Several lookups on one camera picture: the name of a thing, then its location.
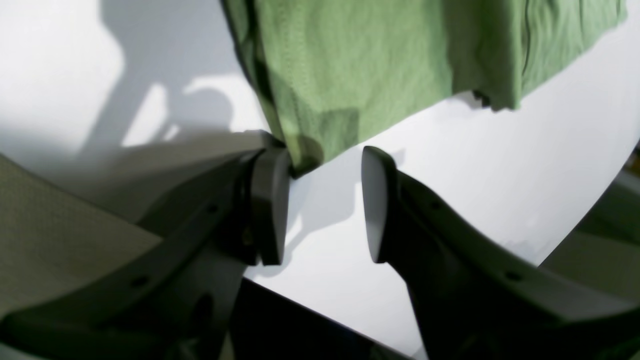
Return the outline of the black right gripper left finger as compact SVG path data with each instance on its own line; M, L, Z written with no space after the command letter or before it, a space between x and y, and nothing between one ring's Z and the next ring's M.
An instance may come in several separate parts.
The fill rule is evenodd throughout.
M265 148L183 182L138 223L158 246L10 312L1 340L49 360L217 360L247 267L282 263L290 167L285 148Z

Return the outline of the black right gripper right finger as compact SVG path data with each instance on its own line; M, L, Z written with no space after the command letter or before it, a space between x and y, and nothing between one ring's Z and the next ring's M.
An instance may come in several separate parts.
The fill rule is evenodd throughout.
M365 146L366 237L405 282L430 360L629 360L639 305L539 269Z

